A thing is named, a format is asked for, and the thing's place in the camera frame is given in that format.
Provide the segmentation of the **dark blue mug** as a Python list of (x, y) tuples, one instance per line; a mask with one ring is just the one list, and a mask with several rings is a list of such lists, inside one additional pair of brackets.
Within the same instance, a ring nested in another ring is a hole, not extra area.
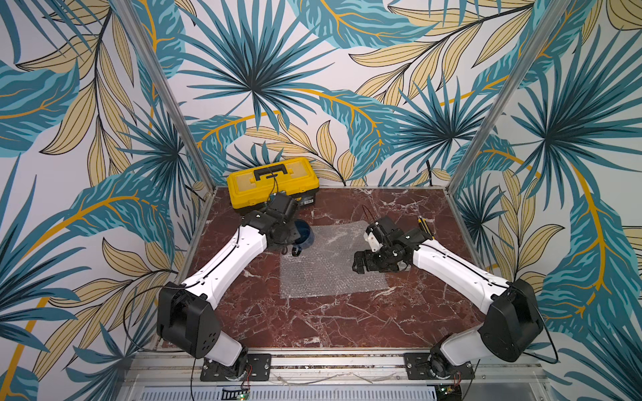
[(299, 257), (303, 250), (312, 247), (314, 244), (314, 233), (309, 223), (303, 220), (295, 221), (294, 226), (299, 237), (294, 241), (291, 254), (293, 257)]

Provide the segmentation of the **clear bubble wrap sheet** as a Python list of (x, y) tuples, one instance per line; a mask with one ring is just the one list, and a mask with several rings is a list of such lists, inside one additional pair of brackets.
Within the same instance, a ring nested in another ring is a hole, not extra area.
[(352, 270), (354, 254), (367, 248), (367, 222), (313, 226), (301, 254), (280, 259), (280, 296), (304, 298), (338, 296), (387, 290), (386, 276), (379, 272), (360, 275)]

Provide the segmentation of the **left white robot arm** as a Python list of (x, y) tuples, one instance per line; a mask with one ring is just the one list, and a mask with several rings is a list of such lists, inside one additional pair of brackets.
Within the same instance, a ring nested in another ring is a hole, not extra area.
[(159, 292), (157, 335), (195, 359), (244, 370), (244, 347), (222, 331), (216, 309), (242, 271), (266, 251), (290, 246), (300, 237), (299, 203), (278, 193), (261, 210), (249, 212), (229, 242), (204, 267)]

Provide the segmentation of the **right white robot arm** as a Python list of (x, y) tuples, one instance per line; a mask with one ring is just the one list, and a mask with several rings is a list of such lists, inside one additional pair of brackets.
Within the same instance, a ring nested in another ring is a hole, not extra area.
[(534, 290), (523, 280), (509, 282), (454, 254), (430, 232), (368, 227), (369, 247), (354, 254), (354, 272), (399, 272), (413, 266), (439, 278), (484, 315), (471, 329), (451, 334), (431, 349), (431, 369), (446, 377), (473, 359), (494, 356), (517, 361), (544, 329)]

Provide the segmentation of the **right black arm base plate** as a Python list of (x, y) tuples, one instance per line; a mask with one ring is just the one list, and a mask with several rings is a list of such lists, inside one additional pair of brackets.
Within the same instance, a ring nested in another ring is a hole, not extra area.
[(473, 379), (474, 366), (470, 363), (454, 366), (433, 353), (403, 354), (404, 367), (409, 380), (464, 380)]

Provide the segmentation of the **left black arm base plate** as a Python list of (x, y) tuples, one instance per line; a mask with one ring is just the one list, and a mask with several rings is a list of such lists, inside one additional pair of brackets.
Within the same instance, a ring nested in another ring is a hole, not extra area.
[(200, 381), (212, 383), (269, 381), (272, 368), (271, 354), (241, 354), (234, 365), (225, 366), (211, 359), (205, 359)]

